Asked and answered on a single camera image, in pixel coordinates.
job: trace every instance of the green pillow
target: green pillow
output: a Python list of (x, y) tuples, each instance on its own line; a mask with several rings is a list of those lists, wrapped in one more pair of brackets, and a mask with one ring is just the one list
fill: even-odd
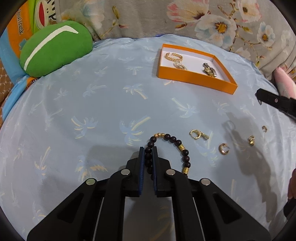
[(66, 21), (44, 27), (24, 45), (20, 65), (32, 77), (47, 75), (81, 58), (92, 50), (92, 37), (86, 27)]

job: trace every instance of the black bead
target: black bead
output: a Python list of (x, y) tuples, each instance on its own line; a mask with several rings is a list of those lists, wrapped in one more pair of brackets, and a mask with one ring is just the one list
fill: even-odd
[(145, 160), (151, 160), (152, 155), (150, 153), (145, 154)]
[(145, 148), (145, 153), (151, 153), (151, 152), (152, 152), (151, 147), (146, 147), (146, 148)]
[(188, 162), (190, 160), (189, 156), (183, 156), (183, 162)]
[(176, 138), (176, 137), (171, 137), (171, 138), (170, 138), (170, 142), (171, 142), (171, 143), (175, 143), (175, 142), (176, 142), (176, 140), (177, 140), (177, 138)]
[(154, 147), (154, 142), (152, 142), (152, 141), (148, 142), (147, 146), (151, 147), (151, 148)]
[(189, 154), (189, 151), (188, 150), (185, 149), (185, 150), (182, 151), (182, 155), (183, 156), (188, 156), (188, 154)]
[(148, 167), (147, 172), (151, 175), (153, 173), (153, 167)]
[(165, 141), (168, 141), (170, 139), (170, 134), (165, 134), (165, 136), (163, 137), (163, 139)]
[(152, 161), (151, 160), (145, 160), (145, 166), (151, 167)]
[(180, 140), (176, 140), (176, 142), (175, 142), (175, 146), (179, 146), (179, 145), (181, 145), (182, 144), (182, 142), (180, 141)]
[(150, 141), (155, 143), (156, 142), (156, 137), (155, 136), (150, 137)]
[(189, 168), (190, 166), (191, 166), (190, 162), (184, 162), (183, 163), (183, 167), (188, 167)]

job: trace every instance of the light blue bedsheet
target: light blue bedsheet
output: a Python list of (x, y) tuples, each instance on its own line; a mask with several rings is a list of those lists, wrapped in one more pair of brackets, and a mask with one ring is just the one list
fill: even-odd
[[(235, 94), (157, 78), (163, 43), (217, 55), (238, 83)], [(259, 88), (277, 93), (251, 62), (198, 40), (100, 41), (90, 54), (40, 78), (9, 113), (0, 131), (0, 205), (26, 238), (83, 181), (110, 177), (164, 132), (189, 150), (189, 178), (211, 179), (275, 235), (285, 221), (296, 127), (259, 105)], [(210, 139), (194, 140), (192, 129)], [(250, 135), (255, 146), (248, 144)], [(226, 156), (218, 151), (223, 142), (231, 148)], [(178, 149), (162, 140), (156, 146), (181, 171)], [(175, 240), (171, 202), (152, 196), (145, 178), (143, 196), (126, 201), (123, 240)]]

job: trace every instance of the pink fabric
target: pink fabric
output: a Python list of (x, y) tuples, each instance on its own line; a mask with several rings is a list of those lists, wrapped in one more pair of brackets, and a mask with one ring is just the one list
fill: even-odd
[(296, 84), (282, 68), (275, 69), (274, 78), (281, 96), (296, 99)]

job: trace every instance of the metal rivet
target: metal rivet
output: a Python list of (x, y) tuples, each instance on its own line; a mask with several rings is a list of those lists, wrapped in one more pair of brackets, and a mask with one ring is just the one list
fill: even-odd
[(210, 181), (209, 179), (207, 179), (207, 178), (203, 178), (203, 179), (201, 180), (201, 183), (202, 183), (203, 185), (207, 186), (207, 185), (210, 185), (210, 184), (211, 184), (211, 181)]
[(121, 172), (120, 172), (122, 175), (128, 175), (131, 173), (131, 171), (129, 169), (122, 169)]
[(93, 184), (95, 184), (95, 183), (96, 183), (96, 180), (93, 179), (93, 178), (90, 178), (90, 179), (87, 179), (87, 180), (86, 180), (86, 184), (87, 184), (87, 185), (90, 185), (90, 186), (91, 186), (91, 185), (93, 185)]
[(173, 170), (173, 169), (167, 169), (166, 170), (166, 174), (168, 174), (168, 175), (170, 175), (170, 176), (172, 176), (172, 175), (175, 175), (175, 170)]

